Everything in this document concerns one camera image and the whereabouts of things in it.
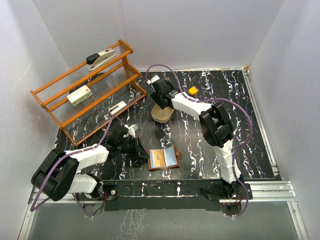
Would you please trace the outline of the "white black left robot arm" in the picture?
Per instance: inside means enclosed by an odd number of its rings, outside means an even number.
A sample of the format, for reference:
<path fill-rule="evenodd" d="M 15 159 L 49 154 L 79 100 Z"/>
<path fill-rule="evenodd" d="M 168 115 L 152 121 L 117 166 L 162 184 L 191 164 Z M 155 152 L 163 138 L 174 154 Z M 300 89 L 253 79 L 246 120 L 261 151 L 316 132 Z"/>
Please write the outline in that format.
<path fill-rule="evenodd" d="M 53 172 L 45 182 L 42 192 L 54 202 L 66 194 L 84 193 L 97 200 L 103 195 L 101 180 L 90 174 L 80 174 L 82 169 L 124 154 L 130 161 L 146 162 L 149 154 L 136 134 L 138 126 L 121 125 L 113 130 L 100 145 L 76 150 L 52 149 L 31 178 L 31 184 L 40 189 L 51 169 Z"/>

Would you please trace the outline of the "brown leather card holder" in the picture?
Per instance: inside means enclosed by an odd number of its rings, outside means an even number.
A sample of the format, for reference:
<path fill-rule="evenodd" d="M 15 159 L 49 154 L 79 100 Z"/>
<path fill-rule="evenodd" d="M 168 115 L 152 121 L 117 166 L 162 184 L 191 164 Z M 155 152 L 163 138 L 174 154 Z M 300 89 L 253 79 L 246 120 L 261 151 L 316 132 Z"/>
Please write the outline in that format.
<path fill-rule="evenodd" d="M 176 146 L 162 148 L 164 153 L 165 167 L 160 167 L 160 168 L 152 168 L 150 150 L 154 150 L 154 149 L 149 149 L 149 158 L 147 161 L 148 161 L 148 169 L 150 171 L 178 168 L 180 166 L 180 159 L 182 157 L 182 153 L 178 151 L 178 148 Z"/>

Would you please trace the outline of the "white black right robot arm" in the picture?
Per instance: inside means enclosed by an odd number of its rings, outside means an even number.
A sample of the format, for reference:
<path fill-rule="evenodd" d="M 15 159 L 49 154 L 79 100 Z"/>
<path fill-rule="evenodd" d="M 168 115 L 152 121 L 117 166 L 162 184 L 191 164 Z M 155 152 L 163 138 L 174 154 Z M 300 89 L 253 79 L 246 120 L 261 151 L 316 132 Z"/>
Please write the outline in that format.
<path fill-rule="evenodd" d="M 147 81 L 152 86 L 151 98 L 161 108 L 184 112 L 200 123 L 202 136 L 213 147 L 220 165 L 223 195 L 233 199 L 241 192 L 242 173 L 233 157 L 234 127 L 221 104 L 201 102 L 188 96 L 158 75 Z"/>

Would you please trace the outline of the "gold credit card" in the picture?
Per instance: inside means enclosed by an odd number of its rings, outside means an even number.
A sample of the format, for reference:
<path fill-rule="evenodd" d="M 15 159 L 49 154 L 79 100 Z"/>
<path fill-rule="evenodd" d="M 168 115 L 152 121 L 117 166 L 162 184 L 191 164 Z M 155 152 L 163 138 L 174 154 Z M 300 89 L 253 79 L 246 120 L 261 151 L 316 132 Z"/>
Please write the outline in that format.
<path fill-rule="evenodd" d="M 166 166 L 164 151 L 162 149 L 151 149 L 150 163 L 152 168 L 164 168 Z"/>

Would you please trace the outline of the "beige oval tray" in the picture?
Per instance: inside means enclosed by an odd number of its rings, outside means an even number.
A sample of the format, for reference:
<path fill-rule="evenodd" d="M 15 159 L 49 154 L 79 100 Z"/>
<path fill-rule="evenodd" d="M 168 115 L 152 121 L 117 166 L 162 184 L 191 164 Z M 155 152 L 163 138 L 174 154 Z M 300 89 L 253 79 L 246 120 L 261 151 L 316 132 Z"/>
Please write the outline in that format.
<path fill-rule="evenodd" d="M 151 116 L 155 122 L 164 124 L 170 120 L 173 112 L 174 109 L 171 107 L 165 107 L 164 109 L 161 109 L 158 104 L 155 104 L 151 110 Z"/>

